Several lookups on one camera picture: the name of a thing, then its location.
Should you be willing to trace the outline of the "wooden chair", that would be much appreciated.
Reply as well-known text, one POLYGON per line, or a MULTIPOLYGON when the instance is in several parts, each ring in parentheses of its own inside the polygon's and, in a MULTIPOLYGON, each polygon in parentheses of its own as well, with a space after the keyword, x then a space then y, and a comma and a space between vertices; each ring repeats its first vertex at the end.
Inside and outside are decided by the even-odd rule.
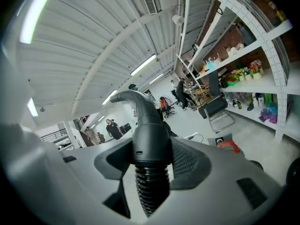
POLYGON ((203 106, 212 98, 209 85, 201 86, 200 88, 196 86, 191 90, 191 95, 197 108, 203 106))

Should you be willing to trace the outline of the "black cantilever chair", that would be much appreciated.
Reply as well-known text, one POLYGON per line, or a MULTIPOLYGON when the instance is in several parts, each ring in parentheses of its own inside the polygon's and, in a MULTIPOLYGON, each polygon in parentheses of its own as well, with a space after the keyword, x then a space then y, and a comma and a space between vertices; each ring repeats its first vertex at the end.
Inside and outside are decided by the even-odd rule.
POLYGON ((225 109, 228 107, 228 102, 225 98, 221 96, 219 80, 218 80, 218 71, 215 70, 211 72, 209 75, 209 92, 212 95, 212 99, 205 102, 204 105, 198 108, 199 114, 203 119, 208 119, 211 129, 216 133, 220 133, 226 128, 235 124, 235 119, 228 114, 225 109), (220 119, 222 116, 228 117, 231 122, 221 128, 215 129, 213 127, 213 121, 216 119, 220 119))

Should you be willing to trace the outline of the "red and teal vacuum cleaner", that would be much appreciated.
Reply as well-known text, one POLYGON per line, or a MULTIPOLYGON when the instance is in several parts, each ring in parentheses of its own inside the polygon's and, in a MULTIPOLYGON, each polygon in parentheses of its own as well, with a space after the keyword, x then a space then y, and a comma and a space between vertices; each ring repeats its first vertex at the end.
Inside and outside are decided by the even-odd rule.
POLYGON ((208 138, 207 140, 210 146, 215 146, 217 148, 239 154, 245 158, 243 150, 233 141, 232 133, 218 136, 216 138, 208 138))

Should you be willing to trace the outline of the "staircase with black railing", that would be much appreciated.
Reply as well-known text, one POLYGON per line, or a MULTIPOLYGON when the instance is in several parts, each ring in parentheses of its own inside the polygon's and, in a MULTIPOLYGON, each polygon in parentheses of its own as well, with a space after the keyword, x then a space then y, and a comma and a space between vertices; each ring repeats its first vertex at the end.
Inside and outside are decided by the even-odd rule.
POLYGON ((67 150, 85 147, 86 145, 81 136, 77 121, 69 121, 69 126, 78 143, 77 145, 73 145, 64 122, 38 130, 36 134, 42 141, 54 143, 58 150, 64 149, 65 147, 67 150))

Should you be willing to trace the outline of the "purple and blue plastic bags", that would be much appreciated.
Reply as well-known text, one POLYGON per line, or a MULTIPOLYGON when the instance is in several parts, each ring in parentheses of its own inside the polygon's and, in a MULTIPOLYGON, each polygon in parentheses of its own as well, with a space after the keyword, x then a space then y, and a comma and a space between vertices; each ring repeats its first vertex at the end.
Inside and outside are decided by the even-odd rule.
POLYGON ((276 103, 267 103, 261 110, 258 119, 261 122, 269 121, 272 124, 277 124, 278 120, 278 105, 276 103))

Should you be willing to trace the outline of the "dark gray jug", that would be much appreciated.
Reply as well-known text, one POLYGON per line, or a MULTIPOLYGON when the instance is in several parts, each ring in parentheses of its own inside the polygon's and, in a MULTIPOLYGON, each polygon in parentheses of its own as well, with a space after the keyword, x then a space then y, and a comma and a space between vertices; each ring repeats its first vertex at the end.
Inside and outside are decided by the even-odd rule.
POLYGON ((251 32, 251 30, 244 24, 239 24, 239 31, 242 34, 243 44, 248 46, 256 41, 255 35, 251 32))

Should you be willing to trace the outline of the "green plastic box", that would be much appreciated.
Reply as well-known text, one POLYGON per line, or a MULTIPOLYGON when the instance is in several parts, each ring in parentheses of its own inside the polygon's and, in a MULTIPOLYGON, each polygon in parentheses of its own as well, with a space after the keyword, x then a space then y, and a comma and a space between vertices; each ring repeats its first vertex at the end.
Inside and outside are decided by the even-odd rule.
POLYGON ((235 86, 236 84, 238 84, 240 81, 239 79, 236 79, 236 78, 229 78, 229 79, 226 79, 224 81, 224 88, 227 88, 227 87, 232 87, 232 86, 235 86))

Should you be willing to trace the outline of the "teal plastic toy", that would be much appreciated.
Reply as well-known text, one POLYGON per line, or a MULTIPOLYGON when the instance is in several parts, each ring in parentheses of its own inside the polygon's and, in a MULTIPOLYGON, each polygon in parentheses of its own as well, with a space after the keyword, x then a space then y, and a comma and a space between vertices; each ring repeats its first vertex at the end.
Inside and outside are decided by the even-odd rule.
POLYGON ((214 62, 215 60, 208 58, 205 65, 203 66, 204 71, 212 70, 214 68, 214 62))

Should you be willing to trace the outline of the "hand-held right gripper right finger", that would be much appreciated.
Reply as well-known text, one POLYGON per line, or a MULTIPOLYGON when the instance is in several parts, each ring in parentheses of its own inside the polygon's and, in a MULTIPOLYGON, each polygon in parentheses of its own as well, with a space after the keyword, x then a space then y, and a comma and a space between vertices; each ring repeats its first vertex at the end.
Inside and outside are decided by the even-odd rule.
POLYGON ((179 162, 150 225, 270 225, 283 188, 243 156, 172 138, 179 162))

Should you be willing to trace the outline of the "white metal shelving unit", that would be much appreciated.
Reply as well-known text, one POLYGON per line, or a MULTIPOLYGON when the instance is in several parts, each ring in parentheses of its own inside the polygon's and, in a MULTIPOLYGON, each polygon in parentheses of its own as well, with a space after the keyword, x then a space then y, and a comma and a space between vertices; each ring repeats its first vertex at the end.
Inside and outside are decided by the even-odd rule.
POLYGON ((259 80, 239 82, 223 92, 265 93, 275 96, 277 124, 261 122, 260 113, 243 110, 240 115, 275 130, 275 139, 286 135, 300 142, 300 112, 293 102, 300 100, 300 55, 292 49, 293 25, 273 0, 184 0, 184 17, 178 58, 188 72, 200 64, 197 83, 217 70, 231 73, 238 62, 261 60, 264 74, 259 80), (246 25, 256 41, 243 44, 239 24, 246 25), (208 58, 212 70, 204 71, 208 58))

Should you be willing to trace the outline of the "row of potted artificial flowers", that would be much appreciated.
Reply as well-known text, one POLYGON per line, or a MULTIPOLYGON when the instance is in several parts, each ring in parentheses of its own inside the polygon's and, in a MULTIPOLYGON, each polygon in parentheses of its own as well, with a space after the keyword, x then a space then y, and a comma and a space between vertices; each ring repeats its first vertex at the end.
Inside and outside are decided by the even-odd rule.
POLYGON ((238 62, 235 64, 235 69, 231 72, 231 74, 233 78, 241 82, 259 80, 264 74, 262 61, 254 60, 246 65, 238 62))

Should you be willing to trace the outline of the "orange office chair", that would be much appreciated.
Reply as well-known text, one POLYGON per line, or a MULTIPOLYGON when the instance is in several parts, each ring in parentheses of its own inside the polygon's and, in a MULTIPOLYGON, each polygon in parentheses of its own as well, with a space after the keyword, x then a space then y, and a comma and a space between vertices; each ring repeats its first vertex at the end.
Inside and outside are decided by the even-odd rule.
POLYGON ((165 118, 168 118, 170 115, 174 115, 175 112, 172 110, 174 107, 171 107, 165 97, 160 97, 160 110, 164 114, 165 118))

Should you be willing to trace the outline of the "ceiling tube light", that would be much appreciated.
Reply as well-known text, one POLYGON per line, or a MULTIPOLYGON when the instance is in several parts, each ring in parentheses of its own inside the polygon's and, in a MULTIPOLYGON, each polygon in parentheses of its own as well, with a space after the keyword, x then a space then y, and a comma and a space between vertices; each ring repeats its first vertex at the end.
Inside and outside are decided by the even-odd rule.
POLYGON ((21 43, 31 44, 38 19, 47 1, 48 0, 32 0, 22 25, 20 34, 21 43))
POLYGON ((152 61, 155 61, 157 58, 156 54, 151 55, 146 61, 144 61, 139 67, 137 67, 132 73, 130 73, 131 76, 136 75, 139 73, 144 67, 146 67, 149 63, 152 61))
POLYGON ((156 78, 154 78, 152 81, 150 81, 149 82, 149 84, 152 84, 152 83, 154 83, 156 80, 158 80, 160 77, 162 77, 164 74, 162 73, 162 74, 160 74, 160 75, 158 75, 156 78))

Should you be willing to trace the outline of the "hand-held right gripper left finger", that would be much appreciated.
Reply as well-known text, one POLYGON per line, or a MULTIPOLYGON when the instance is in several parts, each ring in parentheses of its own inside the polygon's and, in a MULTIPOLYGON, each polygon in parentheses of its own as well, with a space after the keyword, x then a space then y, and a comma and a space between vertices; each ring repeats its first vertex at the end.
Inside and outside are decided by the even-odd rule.
POLYGON ((58 151, 44 142, 50 190, 43 221, 48 225, 138 225, 130 218, 123 187, 131 143, 125 138, 58 151))

